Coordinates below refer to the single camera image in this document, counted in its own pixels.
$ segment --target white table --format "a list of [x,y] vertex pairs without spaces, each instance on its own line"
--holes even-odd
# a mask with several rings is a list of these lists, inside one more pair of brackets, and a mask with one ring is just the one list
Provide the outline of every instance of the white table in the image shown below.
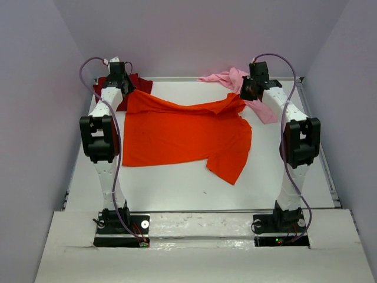
[[[292,81],[281,81],[287,94]],[[182,105],[224,99],[230,90],[219,83],[155,81],[152,95]],[[292,101],[303,111],[295,92]],[[117,118],[123,136],[125,112]],[[279,156],[279,123],[264,125],[246,107],[242,117],[252,126],[252,148],[234,186],[206,169],[207,160],[149,167],[121,167],[119,180],[131,211],[204,211],[272,209],[280,192],[283,163]],[[82,147],[70,185],[66,211],[102,210],[97,173]],[[333,208],[320,158],[311,165],[303,194],[313,208]]]

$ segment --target pink cloth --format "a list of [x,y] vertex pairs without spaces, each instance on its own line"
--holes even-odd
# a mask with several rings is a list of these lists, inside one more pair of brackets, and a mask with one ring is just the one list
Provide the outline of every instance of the pink cloth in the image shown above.
[[[208,77],[199,78],[198,81],[219,81],[223,86],[233,90],[235,93],[241,92],[242,77],[247,75],[246,72],[238,70],[236,68],[231,68],[229,72],[222,72],[221,74],[212,74]],[[272,110],[265,105],[265,103],[260,102],[259,100],[255,101],[247,101],[245,100],[245,104],[249,106],[255,114],[259,117],[259,119],[263,122],[263,124],[270,124],[276,123],[277,117]]]

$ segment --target white panel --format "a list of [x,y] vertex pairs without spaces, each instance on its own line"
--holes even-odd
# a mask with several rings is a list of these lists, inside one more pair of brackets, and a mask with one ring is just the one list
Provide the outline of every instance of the white panel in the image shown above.
[[82,56],[52,1],[2,1],[0,37],[0,281],[33,282],[90,96],[78,79]]
[[377,278],[377,2],[350,0],[304,79],[340,201],[352,209]]
[[[293,83],[282,83],[285,92],[290,91]],[[191,105],[224,99],[229,91],[218,83],[155,82],[152,95]],[[302,110],[297,92],[293,102]],[[124,112],[117,113],[122,136],[124,117]],[[252,149],[234,186],[207,170],[206,160],[164,166],[122,166],[119,180],[131,211],[272,209],[284,170],[278,151],[280,124],[264,125],[248,107],[242,117],[252,126]],[[309,204],[314,208],[332,208],[332,197],[319,158],[309,168],[306,178],[303,192]],[[80,149],[67,210],[102,210],[102,203],[94,166]]]
[[[347,0],[55,0],[85,57],[115,55],[144,76],[202,76],[278,52],[305,75]],[[269,59],[276,76],[292,76]],[[93,66],[95,75],[101,68]]]
[[[340,237],[345,242],[350,240],[348,232],[355,230],[353,224],[346,222],[347,224],[339,226],[339,221],[349,216],[349,212],[325,211],[326,213],[320,214],[315,212],[315,221],[320,221],[325,226],[333,222],[334,225],[329,226],[331,233],[332,230],[346,228]],[[80,246],[83,239],[92,239],[93,228],[87,225],[87,222],[92,222],[91,213],[55,213],[36,283],[374,282],[361,245],[349,242],[348,246],[341,248],[336,246],[339,239],[332,239],[334,246],[329,249],[254,248],[250,242],[244,241],[234,246],[218,239],[207,242],[177,239],[167,243],[166,248],[161,244],[148,249],[95,248],[86,243]],[[229,220],[235,220],[237,214]],[[313,226],[310,233],[313,230],[322,231],[322,228]],[[71,237],[67,231],[77,236]]]

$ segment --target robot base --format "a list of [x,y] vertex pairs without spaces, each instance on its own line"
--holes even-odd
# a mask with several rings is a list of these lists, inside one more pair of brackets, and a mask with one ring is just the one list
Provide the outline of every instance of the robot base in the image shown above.
[[305,230],[305,220],[301,208],[297,210],[282,210],[277,202],[272,214],[253,215],[252,231],[264,233],[302,233]]
[[98,214],[96,221],[97,229],[95,231],[94,246],[103,248],[140,248],[149,246],[149,221],[150,215],[147,214],[130,214],[129,229],[135,231],[139,236],[136,238],[130,235],[120,224],[120,222],[111,223],[110,225],[100,225],[104,223],[103,215]]

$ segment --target red cloth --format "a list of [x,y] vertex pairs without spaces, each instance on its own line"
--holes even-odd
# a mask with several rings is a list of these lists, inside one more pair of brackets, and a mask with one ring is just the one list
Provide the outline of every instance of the red cloth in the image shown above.
[[[151,94],[153,85],[152,81],[147,81],[143,78],[140,78],[137,73],[132,74],[129,77],[136,89],[141,90],[147,94]],[[104,85],[105,80],[106,77],[101,77],[98,79],[98,84],[93,85],[95,93],[97,93],[99,96],[101,95],[102,86]],[[121,104],[119,104],[117,108],[117,111],[127,111],[127,103],[128,95],[124,96],[123,101],[121,102]]]

